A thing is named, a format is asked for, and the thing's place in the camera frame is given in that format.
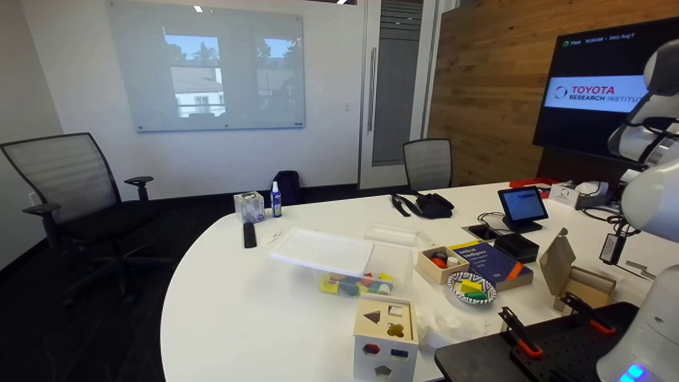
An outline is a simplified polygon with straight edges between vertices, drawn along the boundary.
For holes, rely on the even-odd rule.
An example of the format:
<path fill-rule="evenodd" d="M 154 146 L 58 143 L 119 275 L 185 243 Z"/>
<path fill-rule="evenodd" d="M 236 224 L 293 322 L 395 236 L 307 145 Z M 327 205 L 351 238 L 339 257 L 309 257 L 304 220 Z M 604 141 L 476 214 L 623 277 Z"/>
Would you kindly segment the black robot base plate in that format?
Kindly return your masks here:
<path fill-rule="evenodd" d="M 611 304 L 436 351 L 447 382 L 598 382 L 597 363 L 622 340 L 639 307 Z"/>

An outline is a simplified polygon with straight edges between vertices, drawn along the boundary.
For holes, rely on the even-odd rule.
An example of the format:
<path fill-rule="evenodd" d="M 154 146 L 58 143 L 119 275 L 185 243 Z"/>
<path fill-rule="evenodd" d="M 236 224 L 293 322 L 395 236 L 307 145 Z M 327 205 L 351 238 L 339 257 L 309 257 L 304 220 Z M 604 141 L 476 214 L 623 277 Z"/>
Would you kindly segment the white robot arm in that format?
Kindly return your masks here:
<path fill-rule="evenodd" d="M 647 93 L 608 135 L 608 148 L 640 171 L 622 193 L 623 220 L 679 239 L 676 93 L 679 42 L 659 45 L 642 68 Z M 659 271 L 633 324 L 597 363 L 603 382 L 679 382 L 679 267 Z"/>

